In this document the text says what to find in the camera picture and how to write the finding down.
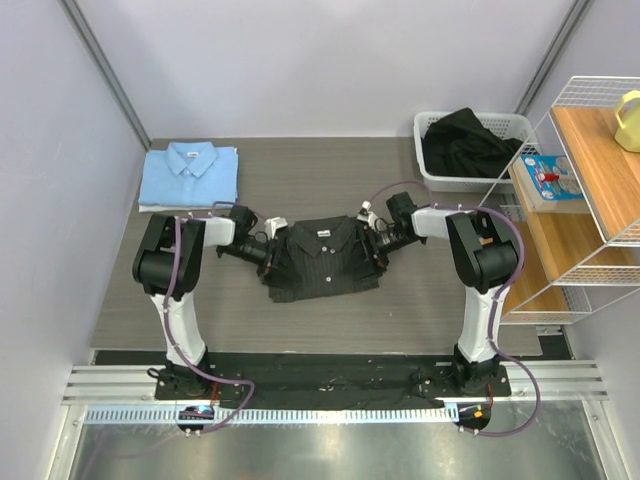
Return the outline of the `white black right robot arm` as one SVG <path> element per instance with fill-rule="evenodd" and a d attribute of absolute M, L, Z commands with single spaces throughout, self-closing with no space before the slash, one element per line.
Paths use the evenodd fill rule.
<path fill-rule="evenodd" d="M 461 334 L 451 363 L 413 374 L 419 394 L 489 394 L 500 377 L 498 347 L 500 317 L 511 284 L 523 267 L 522 238 L 510 221 L 487 209 L 419 207 L 402 192 L 387 200 L 392 224 L 378 228 L 381 219 L 365 201 L 356 214 L 367 267 L 386 270 L 388 255 L 433 237 L 449 242 L 454 270 L 465 288 Z"/>

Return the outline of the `dark pinstriped long sleeve shirt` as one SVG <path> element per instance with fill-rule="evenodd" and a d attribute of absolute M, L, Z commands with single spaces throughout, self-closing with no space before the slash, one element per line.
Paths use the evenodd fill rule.
<path fill-rule="evenodd" d="M 375 289 L 379 278 L 354 280 L 349 257 L 356 227 L 364 225 L 355 217 L 338 216 L 300 220 L 281 229 L 300 280 L 293 288 L 268 287 L 275 303 L 290 303 L 320 297 L 346 295 Z"/>

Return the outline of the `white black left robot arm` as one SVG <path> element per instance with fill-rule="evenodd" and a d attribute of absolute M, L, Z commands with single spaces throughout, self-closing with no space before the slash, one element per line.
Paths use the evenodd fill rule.
<path fill-rule="evenodd" d="M 132 276 L 155 306 L 166 342 L 165 366 L 150 369 L 160 399 L 208 395 L 220 384 L 210 366 L 209 351 L 197 323 L 194 291 L 204 250 L 214 248 L 257 267 L 259 277 L 293 277 L 284 257 L 282 217 L 264 221 L 265 238 L 252 232 L 258 215 L 246 206 L 231 205 L 226 215 L 182 218 L 151 215 L 133 261 Z"/>

